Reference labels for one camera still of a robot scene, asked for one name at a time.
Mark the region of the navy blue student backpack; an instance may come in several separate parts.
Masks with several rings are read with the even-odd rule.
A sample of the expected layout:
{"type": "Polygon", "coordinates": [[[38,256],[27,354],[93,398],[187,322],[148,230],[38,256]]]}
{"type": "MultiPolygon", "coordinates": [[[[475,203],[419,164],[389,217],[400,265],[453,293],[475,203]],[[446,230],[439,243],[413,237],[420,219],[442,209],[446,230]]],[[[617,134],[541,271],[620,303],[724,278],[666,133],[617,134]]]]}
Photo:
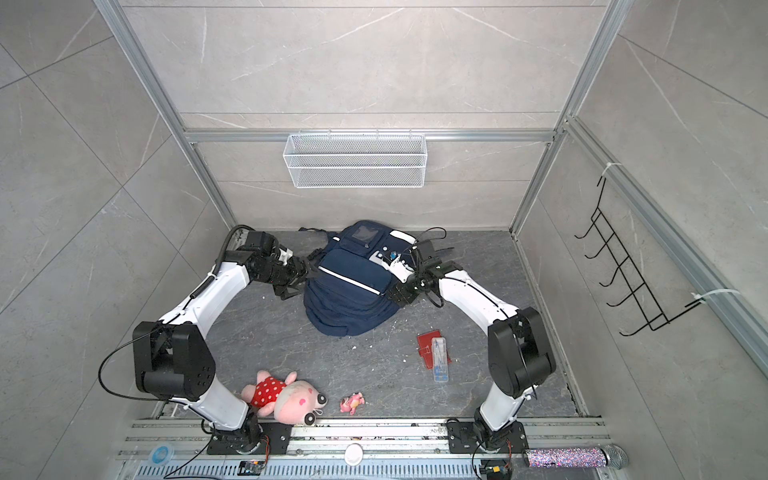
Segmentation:
{"type": "Polygon", "coordinates": [[[340,232],[329,232],[327,244],[308,257],[311,273],[303,304],[310,323],[332,337],[366,333],[402,308],[386,297],[400,282],[389,272],[401,257],[414,273],[434,271],[441,278],[459,266],[445,262],[430,240],[371,220],[360,220],[340,232]]]}

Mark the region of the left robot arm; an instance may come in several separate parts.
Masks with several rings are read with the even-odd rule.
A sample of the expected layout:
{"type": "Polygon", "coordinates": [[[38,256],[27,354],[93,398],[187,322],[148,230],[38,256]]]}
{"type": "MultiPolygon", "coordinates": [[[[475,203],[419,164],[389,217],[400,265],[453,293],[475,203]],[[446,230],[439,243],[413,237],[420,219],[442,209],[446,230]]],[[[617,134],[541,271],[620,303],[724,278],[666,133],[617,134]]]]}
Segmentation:
{"type": "Polygon", "coordinates": [[[252,283],[267,284],[287,299],[300,292],[310,273],[306,259],[275,236],[246,225],[226,235],[202,282],[156,321],[136,326],[127,347],[133,353],[138,401],[184,406],[220,435],[257,439],[253,408],[217,378],[206,337],[227,305],[252,283]]]}

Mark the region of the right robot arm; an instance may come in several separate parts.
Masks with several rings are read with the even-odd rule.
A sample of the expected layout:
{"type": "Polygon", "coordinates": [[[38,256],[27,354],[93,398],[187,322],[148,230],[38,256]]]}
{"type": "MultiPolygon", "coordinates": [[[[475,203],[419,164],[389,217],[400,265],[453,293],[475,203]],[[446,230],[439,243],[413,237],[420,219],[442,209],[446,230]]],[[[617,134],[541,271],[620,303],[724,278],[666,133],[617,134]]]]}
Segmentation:
{"type": "Polygon", "coordinates": [[[487,337],[488,370],[493,381],[474,415],[478,445],[498,450],[515,438],[514,424],[525,402],[538,396],[538,388],[555,372],[557,363],[541,314],[533,307],[520,309],[477,283],[453,261],[444,261],[430,240],[395,230],[405,242],[397,253],[380,254],[383,267],[397,282],[387,297],[400,306],[421,294],[440,308],[450,303],[480,327],[487,337]]]}

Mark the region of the red card box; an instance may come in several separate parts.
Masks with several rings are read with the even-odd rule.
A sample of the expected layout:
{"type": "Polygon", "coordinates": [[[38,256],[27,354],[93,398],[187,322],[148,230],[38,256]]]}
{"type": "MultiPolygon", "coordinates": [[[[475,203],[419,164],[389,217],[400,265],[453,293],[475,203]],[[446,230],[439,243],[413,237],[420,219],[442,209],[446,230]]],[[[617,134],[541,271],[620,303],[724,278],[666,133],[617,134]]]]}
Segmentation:
{"type": "Polygon", "coordinates": [[[418,353],[419,356],[424,361],[425,367],[428,370],[432,370],[433,364],[432,364],[432,354],[431,354],[431,340],[434,337],[442,336],[442,333],[440,330],[433,330],[428,333],[424,333],[417,336],[417,343],[418,343],[418,353]]]}

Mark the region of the small pink toy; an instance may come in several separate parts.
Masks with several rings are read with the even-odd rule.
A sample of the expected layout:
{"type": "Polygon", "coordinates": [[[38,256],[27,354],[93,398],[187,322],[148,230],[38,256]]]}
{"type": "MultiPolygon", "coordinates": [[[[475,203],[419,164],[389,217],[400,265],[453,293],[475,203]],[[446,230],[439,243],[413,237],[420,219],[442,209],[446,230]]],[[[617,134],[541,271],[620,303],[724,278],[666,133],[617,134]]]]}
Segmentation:
{"type": "Polygon", "coordinates": [[[361,392],[353,393],[340,401],[340,412],[354,415],[357,409],[365,404],[365,398],[361,392]]]}

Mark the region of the pink pig plush toy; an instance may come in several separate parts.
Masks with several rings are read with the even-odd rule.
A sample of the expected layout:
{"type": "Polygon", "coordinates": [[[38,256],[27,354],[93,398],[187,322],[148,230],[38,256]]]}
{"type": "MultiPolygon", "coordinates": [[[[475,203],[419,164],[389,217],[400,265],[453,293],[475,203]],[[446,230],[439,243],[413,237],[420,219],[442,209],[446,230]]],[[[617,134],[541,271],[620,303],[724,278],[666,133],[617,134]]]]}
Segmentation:
{"type": "Polygon", "coordinates": [[[299,380],[296,372],[281,380],[269,371],[260,370],[255,383],[246,385],[240,396],[258,417],[272,417],[286,425],[313,425],[328,403],[323,393],[307,381],[299,380]]]}

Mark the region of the white round cap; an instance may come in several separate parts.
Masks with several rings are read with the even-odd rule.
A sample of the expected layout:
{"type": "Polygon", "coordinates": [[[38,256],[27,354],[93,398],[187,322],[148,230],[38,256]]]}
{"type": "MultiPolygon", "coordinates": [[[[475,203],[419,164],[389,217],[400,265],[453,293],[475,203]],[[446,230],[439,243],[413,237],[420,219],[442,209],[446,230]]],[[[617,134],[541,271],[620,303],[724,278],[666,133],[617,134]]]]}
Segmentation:
{"type": "Polygon", "coordinates": [[[364,460],[364,449],[358,443],[349,444],[344,451],[344,461],[348,466],[355,467],[364,460]]]}

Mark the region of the blue tape roll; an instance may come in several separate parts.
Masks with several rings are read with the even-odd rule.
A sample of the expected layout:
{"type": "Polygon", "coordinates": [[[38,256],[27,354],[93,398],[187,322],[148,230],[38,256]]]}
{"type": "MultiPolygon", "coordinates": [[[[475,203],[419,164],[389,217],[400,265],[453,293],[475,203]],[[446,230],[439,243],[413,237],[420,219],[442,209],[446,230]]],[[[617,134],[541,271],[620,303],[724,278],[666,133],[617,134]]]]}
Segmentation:
{"type": "Polygon", "coordinates": [[[169,444],[156,445],[150,452],[148,461],[154,467],[166,466],[175,455],[175,449],[169,444]]]}

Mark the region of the glitter purple tube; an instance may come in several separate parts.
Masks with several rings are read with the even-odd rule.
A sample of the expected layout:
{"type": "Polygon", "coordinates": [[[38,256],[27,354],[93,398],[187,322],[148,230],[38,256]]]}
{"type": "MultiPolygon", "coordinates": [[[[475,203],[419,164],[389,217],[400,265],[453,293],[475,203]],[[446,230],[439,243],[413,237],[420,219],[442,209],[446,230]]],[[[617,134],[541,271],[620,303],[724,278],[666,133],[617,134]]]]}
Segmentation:
{"type": "Polygon", "coordinates": [[[530,468],[613,468],[621,470],[629,465],[627,453],[619,446],[609,444],[591,447],[528,449],[524,459],[530,468]]]}

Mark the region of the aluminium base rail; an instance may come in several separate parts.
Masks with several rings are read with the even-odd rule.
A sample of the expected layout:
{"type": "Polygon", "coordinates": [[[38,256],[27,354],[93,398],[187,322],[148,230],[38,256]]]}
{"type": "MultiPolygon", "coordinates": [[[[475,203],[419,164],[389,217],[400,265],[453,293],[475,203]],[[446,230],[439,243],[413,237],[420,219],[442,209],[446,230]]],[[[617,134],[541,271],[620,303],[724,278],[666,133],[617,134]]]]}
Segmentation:
{"type": "Polygon", "coordinates": [[[110,479],[515,479],[546,471],[612,479],[629,464],[600,418],[525,418],[498,447],[467,419],[359,417],[314,426],[263,423],[248,455],[226,452],[191,419],[137,420],[110,479]]]}

